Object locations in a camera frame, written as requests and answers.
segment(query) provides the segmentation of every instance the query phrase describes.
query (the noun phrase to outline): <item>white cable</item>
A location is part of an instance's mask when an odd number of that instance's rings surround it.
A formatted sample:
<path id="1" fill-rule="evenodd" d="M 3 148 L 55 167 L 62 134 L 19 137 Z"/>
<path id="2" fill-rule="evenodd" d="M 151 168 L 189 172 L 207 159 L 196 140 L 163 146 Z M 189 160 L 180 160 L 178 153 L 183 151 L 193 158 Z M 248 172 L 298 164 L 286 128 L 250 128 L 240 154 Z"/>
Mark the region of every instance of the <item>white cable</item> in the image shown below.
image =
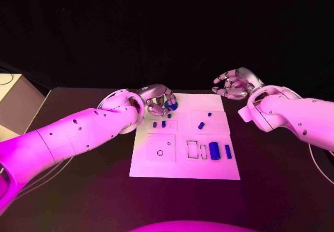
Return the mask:
<path id="1" fill-rule="evenodd" d="M 53 170 L 59 167 L 59 165 L 62 164 L 62 162 L 53 167 L 53 169 L 29 185 L 26 186 L 22 191 L 24 191 L 27 188 L 30 188 L 45 177 L 47 177 L 47 175 L 53 172 Z"/>
<path id="2" fill-rule="evenodd" d="M 309 153 L 311 153 L 311 158 L 312 158 L 314 164 L 315 164 L 315 166 L 317 166 L 317 168 L 318 168 L 321 174 L 324 175 L 324 177 L 325 177 L 325 178 L 328 179 L 328 181 L 334 184 L 334 182 L 333 182 L 333 181 L 330 180 L 330 178 L 325 176 L 324 172 L 321 171 L 321 169 L 320 169 L 320 167 L 318 167 L 318 164 L 317 164 L 315 159 L 314 159 L 314 153 L 312 153 L 312 149 L 311 149 L 311 144 L 308 144 L 308 148 L 309 148 Z"/>
<path id="3" fill-rule="evenodd" d="M 24 192 L 22 195 L 19 195 L 14 199 L 14 201 L 22 197 L 24 196 L 32 190 L 35 190 L 39 186 L 42 186 L 46 182 L 49 182 L 52 180 L 52 178 L 59 174 L 59 172 L 63 170 L 63 168 L 66 167 L 66 165 L 60 168 L 60 170 L 58 171 L 58 173 L 42 183 L 39 184 L 36 187 L 33 187 L 27 192 Z"/>

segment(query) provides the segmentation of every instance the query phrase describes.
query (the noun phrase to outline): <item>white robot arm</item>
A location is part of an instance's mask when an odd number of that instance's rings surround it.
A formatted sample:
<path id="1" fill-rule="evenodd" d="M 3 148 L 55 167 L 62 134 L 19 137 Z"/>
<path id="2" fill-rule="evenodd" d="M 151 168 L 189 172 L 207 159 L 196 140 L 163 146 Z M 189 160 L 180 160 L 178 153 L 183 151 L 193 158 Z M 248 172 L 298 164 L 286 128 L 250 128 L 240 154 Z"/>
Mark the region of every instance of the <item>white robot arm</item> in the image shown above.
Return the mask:
<path id="1" fill-rule="evenodd" d="M 135 93 L 121 89 L 86 109 L 43 128 L 0 143 L 0 214 L 32 178 L 56 163 L 89 151 L 118 134 L 131 132 L 144 121 L 144 110 L 163 115 L 174 108 L 176 97 L 160 84 Z"/>
<path id="2" fill-rule="evenodd" d="M 286 87 L 266 86 L 246 68 L 227 71 L 214 79 L 225 87 L 212 91 L 229 99 L 249 96 L 248 105 L 239 110 L 245 122 L 253 121 L 265 132 L 288 128 L 299 140 L 334 151 L 334 102 L 301 96 Z"/>

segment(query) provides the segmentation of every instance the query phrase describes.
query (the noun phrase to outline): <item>blue object in hand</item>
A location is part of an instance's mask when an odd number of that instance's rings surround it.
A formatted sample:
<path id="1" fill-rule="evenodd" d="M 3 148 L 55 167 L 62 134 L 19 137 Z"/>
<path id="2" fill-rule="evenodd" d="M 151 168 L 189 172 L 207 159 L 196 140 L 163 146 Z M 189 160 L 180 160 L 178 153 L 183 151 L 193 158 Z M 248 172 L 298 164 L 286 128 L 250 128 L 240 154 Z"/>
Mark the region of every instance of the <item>blue object in hand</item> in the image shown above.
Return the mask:
<path id="1" fill-rule="evenodd" d="M 164 104 L 164 107 L 166 108 L 171 108 L 173 110 L 176 110 L 177 109 L 177 102 L 174 103 L 174 104 L 171 104 L 171 105 L 168 105 L 168 101 L 166 101 L 166 104 Z"/>
<path id="2" fill-rule="evenodd" d="M 204 123 L 202 122 L 200 125 L 199 125 L 200 130 L 202 130 L 203 126 L 204 126 Z"/>
<path id="3" fill-rule="evenodd" d="M 225 145 L 225 150 L 226 150 L 227 159 L 232 159 L 232 154 L 230 154 L 230 147 L 229 147 L 229 145 Z"/>
<path id="4" fill-rule="evenodd" d="M 210 159 L 219 160 L 220 154 L 219 154 L 217 143 L 216 142 L 209 143 L 209 148 L 210 148 Z"/>

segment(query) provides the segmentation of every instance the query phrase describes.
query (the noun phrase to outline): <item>table surface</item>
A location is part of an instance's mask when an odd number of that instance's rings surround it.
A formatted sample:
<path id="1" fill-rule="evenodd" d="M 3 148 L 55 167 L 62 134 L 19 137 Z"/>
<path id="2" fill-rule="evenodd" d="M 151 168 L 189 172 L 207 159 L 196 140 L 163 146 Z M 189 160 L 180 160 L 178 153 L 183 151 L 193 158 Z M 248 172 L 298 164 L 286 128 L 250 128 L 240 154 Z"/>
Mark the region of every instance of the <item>table surface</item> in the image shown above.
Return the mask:
<path id="1" fill-rule="evenodd" d="M 53 89 L 29 131 L 95 108 L 112 91 Z M 132 131 L 76 156 L 13 202 L 0 230 L 124 232 L 161 221 L 203 220 L 258 231 L 334 231 L 334 186 L 315 168 L 308 145 L 286 129 L 265 133 L 245 123 L 237 114 L 245 104 L 223 98 L 240 181 L 130 177 Z"/>

